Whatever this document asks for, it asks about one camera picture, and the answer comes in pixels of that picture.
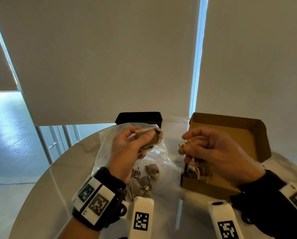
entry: cardboard box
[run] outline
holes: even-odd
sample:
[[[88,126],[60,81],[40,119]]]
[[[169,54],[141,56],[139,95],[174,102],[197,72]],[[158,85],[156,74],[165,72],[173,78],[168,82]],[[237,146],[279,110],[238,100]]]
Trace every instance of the cardboard box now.
[[[266,126],[261,120],[195,112],[190,119],[189,130],[198,126],[207,126],[228,133],[256,161],[263,162],[271,157]],[[240,193],[238,189],[214,173],[212,177],[201,176],[201,180],[186,177],[185,167],[184,163],[181,186],[185,189],[226,201],[230,201],[229,196]]]

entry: clear plastic bag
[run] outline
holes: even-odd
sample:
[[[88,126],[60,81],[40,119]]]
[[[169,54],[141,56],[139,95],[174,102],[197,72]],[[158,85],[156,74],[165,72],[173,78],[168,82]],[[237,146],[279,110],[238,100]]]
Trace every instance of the clear plastic bag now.
[[[113,138],[128,126],[139,126],[143,129],[150,128],[150,127],[157,127],[156,124],[150,125],[145,123],[124,123],[116,126],[111,126],[100,131],[99,135],[100,135],[101,147],[96,156],[95,165],[92,170],[92,174],[97,172],[100,167],[105,166],[107,164],[111,153]],[[143,159],[138,159],[135,163],[135,166],[144,167],[145,165],[153,164],[153,163],[165,165],[179,172],[182,171],[182,169],[176,166],[168,157],[164,140],[162,140],[160,144],[155,145],[152,150],[147,152],[146,157],[144,157]]]

